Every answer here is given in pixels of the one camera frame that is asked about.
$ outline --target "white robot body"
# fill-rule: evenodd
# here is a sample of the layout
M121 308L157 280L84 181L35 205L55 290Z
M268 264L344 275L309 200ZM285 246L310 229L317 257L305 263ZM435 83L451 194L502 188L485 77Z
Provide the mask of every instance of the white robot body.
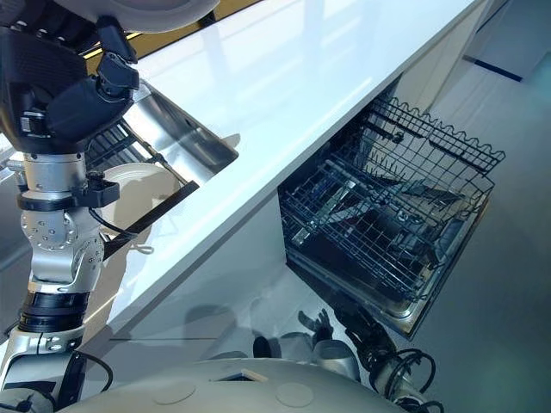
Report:
M195 363L74 404L64 413L404 413L352 379L306 363L233 359Z
M161 33L196 22L220 0L55 0L66 9L97 22L98 17L116 18L128 32Z

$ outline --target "dishwasher door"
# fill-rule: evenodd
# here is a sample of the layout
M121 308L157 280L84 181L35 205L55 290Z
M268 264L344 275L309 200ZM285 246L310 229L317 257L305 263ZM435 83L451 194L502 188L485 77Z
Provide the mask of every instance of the dishwasher door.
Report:
M376 98L280 188L288 263L411 338L504 158L407 104Z

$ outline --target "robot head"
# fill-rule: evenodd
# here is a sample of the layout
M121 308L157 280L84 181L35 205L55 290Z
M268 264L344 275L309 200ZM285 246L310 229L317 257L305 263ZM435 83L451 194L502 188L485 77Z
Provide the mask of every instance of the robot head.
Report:
M115 17L128 32L160 33L196 22L220 0L55 0L96 22L101 15Z

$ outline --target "white plate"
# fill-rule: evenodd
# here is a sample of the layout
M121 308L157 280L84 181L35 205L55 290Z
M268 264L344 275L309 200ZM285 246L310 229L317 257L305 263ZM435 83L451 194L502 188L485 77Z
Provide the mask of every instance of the white plate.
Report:
M151 163L126 163L105 171L105 179L118 182L121 197L102 208L102 217L110 224L126 229L174 194L180 182L168 170ZM109 228L102 232L118 235Z

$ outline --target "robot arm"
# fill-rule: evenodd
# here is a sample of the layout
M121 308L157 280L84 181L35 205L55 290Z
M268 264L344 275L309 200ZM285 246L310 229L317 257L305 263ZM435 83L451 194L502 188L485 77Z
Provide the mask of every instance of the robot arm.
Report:
M119 197L118 185L86 174L84 150L130 108L139 87L123 30L155 29L152 22L164 24L167 15L183 26L217 1L60 3L90 21L51 0L3 1L0 8L0 128L23 152L15 165L25 177L17 202L33 249L28 295L0 367L0 409L14 408L3 400L19 398L17 389L46 398L54 410L79 397L85 361L75 350L104 251L89 208ZM88 76L78 53L96 40L104 54L97 76Z

